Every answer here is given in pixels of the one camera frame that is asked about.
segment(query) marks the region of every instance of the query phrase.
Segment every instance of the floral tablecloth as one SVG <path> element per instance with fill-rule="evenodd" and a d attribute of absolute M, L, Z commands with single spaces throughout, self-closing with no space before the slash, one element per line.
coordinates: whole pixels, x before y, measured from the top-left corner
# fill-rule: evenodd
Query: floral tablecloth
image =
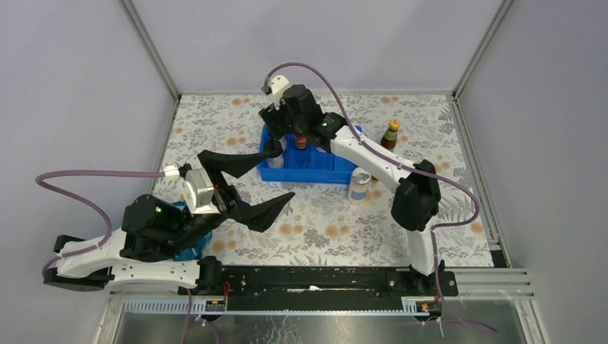
<path fill-rule="evenodd" d="M 391 118 L 401 120 L 395 153 L 416 161 L 427 159 L 438 174 L 471 186 L 454 123 L 444 95 L 344 95 L 341 97 L 355 124 L 379 141 Z M 331 95 L 317 96 L 324 111 L 338 113 Z M 269 104 L 263 95 L 184 95 L 179 105 L 163 165 L 189 162 L 204 149 L 219 153 L 254 153 L 263 122 L 258 111 Z M 270 183 L 253 169 L 240 179 L 227 176 L 243 200 L 256 204 L 294 191 L 295 196 L 265 233 L 247 230 L 232 220 L 213 233 L 204 250 L 224 264 L 404 266 L 405 230 L 390 215 L 392 194 L 377 183 L 365 204 L 346 200 L 347 185 Z M 457 189 L 440 183 L 442 203 L 438 221 L 465 219 L 472 203 Z M 155 195 L 181 199 L 176 182 L 159 182 Z M 439 249 L 447 266 L 491 267 L 483 226 L 441 229 Z"/>

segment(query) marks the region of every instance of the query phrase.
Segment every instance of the white wall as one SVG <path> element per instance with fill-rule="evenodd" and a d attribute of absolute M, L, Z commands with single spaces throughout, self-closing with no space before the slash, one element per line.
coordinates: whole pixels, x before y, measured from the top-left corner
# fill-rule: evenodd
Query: white wall
<path fill-rule="evenodd" d="M 134 1 L 182 92 L 258 92 L 283 62 L 339 90 L 451 90 L 500 0 Z M 309 72 L 286 72 L 322 88 Z"/>
<path fill-rule="evenodd" d="M 608 338 L 607 18 L 606 0 L 516 1 L 462 97 L 552 343 Z"/>
<path fill-rule="evenodd" d="M 172 100 L 117 1 L 3 1 L 0 32 L 0 341 L 89 343 L 108 294 L 44 286 L 40 271 L 57 235 L 89 239 L 104 224 L 34 177 L 150 171 Z M 98 202 L 115 225 L 148 185 L 56 182 Z"/>

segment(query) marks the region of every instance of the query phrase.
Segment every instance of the white cable tie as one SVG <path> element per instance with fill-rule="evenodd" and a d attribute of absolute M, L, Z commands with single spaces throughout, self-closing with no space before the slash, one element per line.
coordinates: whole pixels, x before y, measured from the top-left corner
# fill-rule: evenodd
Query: white cable tie
<path fill-rule="evenodd" d="M 171 179 L 179 178 L 179 168 L 175 165 L 163 167 L 163 172 L 165 173 L 166 178 L 171 178 Z"/>
<path fill-rule="evenodd" d="M 439 331 L 441 331 L 441 338 L 445 338 L 445 335 L 443 335 L 443 326 L 441 325 L 441 317 L 437 318 L 437 322 L 439 323 Z"/>

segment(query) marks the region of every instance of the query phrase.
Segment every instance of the bottle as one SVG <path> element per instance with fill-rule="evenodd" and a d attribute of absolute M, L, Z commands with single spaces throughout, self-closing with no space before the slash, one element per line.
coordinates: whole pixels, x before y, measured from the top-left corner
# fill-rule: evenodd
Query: bottle
<path fill-rule="evenodd" d="M 380 140 L 380 145 L 385 147 L 389 151 L 394 151 L 395 146 L 397 145 L 397 135 L 399 133 L 399 126 L 401 122 L 398 119 L 393 118 L 389 122 L 389 127 L 384 132 L 384 136 L 382 136 L 382 140 Z M 378 179 L 374 176 L 371 177 L 372 184 L 378 183 Z"/>
<path fill-rule="evenodd" d="M 348 201 L 352 205 L 362 204 L 369 189 L 370 175 L 361 167 L 355 168 L 351 176 L 351 184 L 348 186 Z"/>
<path fill-rule="evenodd" d="M 299 133 L 293 133 L 293 143 L 297 149 L 306 149 L 308 140 Z"/>
<path fill-rule="evenodd" d="M 285 158 L 283 156 L 284 155 L 283 153 L 285 152 L 285 148 L 287 148 L 287 139 L 285 138 L 285 136 L 283 136 L 279 140 L 279 143 L 281 144 L 281 155 L 276 158 L 267 158 L 266 159 L 268 167 L 270 167 L 270 168 L 283 168 L 283 166 L 285 166 Z"/>

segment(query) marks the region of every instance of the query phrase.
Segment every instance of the red wire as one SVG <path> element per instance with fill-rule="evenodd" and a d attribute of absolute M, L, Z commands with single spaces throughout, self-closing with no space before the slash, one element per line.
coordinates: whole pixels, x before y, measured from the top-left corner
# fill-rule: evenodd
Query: red wire
<path fill-rule="evenodd" d="M 226 310 L 226 301 L 228 299 L 228 293 L 230 293 L 230 283 L 224 282 L 224 310 Z"/>

